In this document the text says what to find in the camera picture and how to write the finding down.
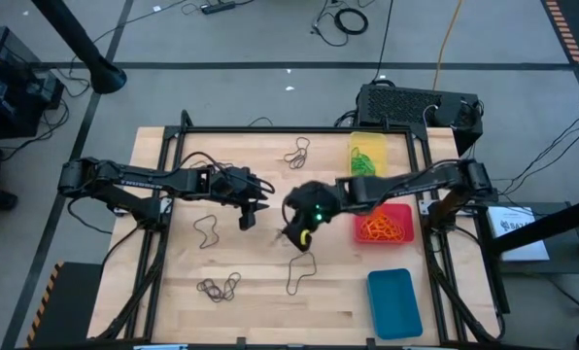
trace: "wooden table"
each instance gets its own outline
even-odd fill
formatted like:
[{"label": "wooden table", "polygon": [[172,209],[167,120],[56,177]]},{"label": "wooden table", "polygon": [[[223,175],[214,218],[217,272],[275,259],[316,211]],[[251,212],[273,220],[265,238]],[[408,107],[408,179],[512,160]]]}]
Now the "wooden table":
[{"label": "wooden table", "polygon": [[[156,167],[162,131],[161,127],[139,129],[132,165]],[[451,130],[429,129],[428,135],[434,161],[457,157]],[[283,155],[295,150],[297,136],[311,140],[309,156],[303,168],[290,170]],[[389,134],[387,138],[389,175],[409,172],[404,137]],[[340,215],[329,225],[321,225],[314,234],[312,252],[317,259],[318,274],[303,279],[296,296],[286,294],[288,262],[299,252],[289,242],[274,239],[277,229],[284,225],[283,197],[293,187],[310,180],[332,184],[336,177],[347,176],[349,139],[350,134],[330,133],[187,134],[184,155],[203,151],[217,161],[249,166],[258,177],[271,182],[276,193],[269,195],[270,208],[256,213],[256,225],[248,231],[238,228],[239,210],[207,201],[176,202],[153,330],[154,342],[235,343],[236,337],[245,336],[250,344],[360,345],[365,344],[368,337],[375,337],[378,344],[438,344],[419,216],[412,195],[390,202],[412,207],[413,243],[358,245],[352,237],[352,216]],[[419,143],[416,149],[418,159],[422,159]],[[130,190],[137,195],[150,195],[147,190]],[[201,250],[199,245],[204,237],[192,224],[209,214],[219,218],[217,232],[221,240],[216,246]],[[458,224],[475,232],[471,219],[459,219]],[[210,225],[209,221],[202,223],[206,229]],[[131,218],[117,219],[111,244],[132,227]],[[106,264],[89,336],[101,333],[131,295],[142,237],[140,232],[130,238]],[[458,232],[451,232],[449,241],[460,296],[487,331],[497,335],[493,299],[479,248]],[[420,337],[384,341],[373,331],[365,280],[370,271],[392,268],[406,268],[411,273],[424,327]],[[298,275],[312,269],[309,257],[295,262],[291,286],[295,286]],[[197,292],[195,286],[204,278],[213,278],[222,285],[232,272],[242,275],[233,301],[214,303]],[[451,306],[441,294],[448,334],[456,339]],[[146,300],[141,302],[139,310],[136,334],[140,335],[147,311]]]}]

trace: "gray floor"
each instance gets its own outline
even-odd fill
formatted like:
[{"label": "gray floor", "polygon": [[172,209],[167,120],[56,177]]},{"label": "gray floor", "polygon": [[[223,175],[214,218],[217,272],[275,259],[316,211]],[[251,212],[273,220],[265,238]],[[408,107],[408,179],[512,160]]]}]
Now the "gray floor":
[{"label": "gray floor", "polygon": [[[69,0],[74,14],[95,37],[113,28],[124,0]],[[167,0],[135,0],[130,17],[149,13]],[[322,1],[256,0],[231,12],[184,16],[180,6],[128,25],[116,61],[260,62],[376,61],[388,2],[365,9],[369,30],[344,48],[330,48],[309,34]],[[455,0],[397,0],[385,61],[434,62],[456,6]],[[46,61],[68,61],[71,51],[29,1],[0,0],[0,25],[9,25]],[[330,26],[331,40],[335,37]],[[111,35],[98,42],[105,52]],[[446,62],[565,63],[539,0],[465,2],[452,32]],[[175,124],[188,109],[197,125],[244,125],[268,117],[276,125],[332,125],[353,108],[361,84],[373,70],[128,70],[128,83],[99,101],[83,156],[128,162],[139,126]],[[431,70],[384,70],[399,86],[431,88]],[[486,104],[485,134],[476,157],[492,177],[511,177],[579,116],[579,86],[568,71],[443,71],[440,89],[478,93]],[[72,89],[80,88],[76,84]],[[60,164],[69,157],[90,92],[67,98],[71,119],[54,137],[28,147],[2,171],[2,187],[19,195],[13,212],[0,213],[0,345],[55,195]],[[58,113],[49,114],[57,118]],[[515,200],[579,201],[579,143],[558,164],[529,178]],[[77,204],[90,222],[110,228],[114,218],[92,200]],[[81,226],[63,213],[46,264],[18,338],[23,343],[51,267],[59,261],[99,263],[109,237]],[[579,277],[562,285],[579,297]],[[574,348],[579,311],[542,280],[505,280],[512,314],[505,342]]]}]

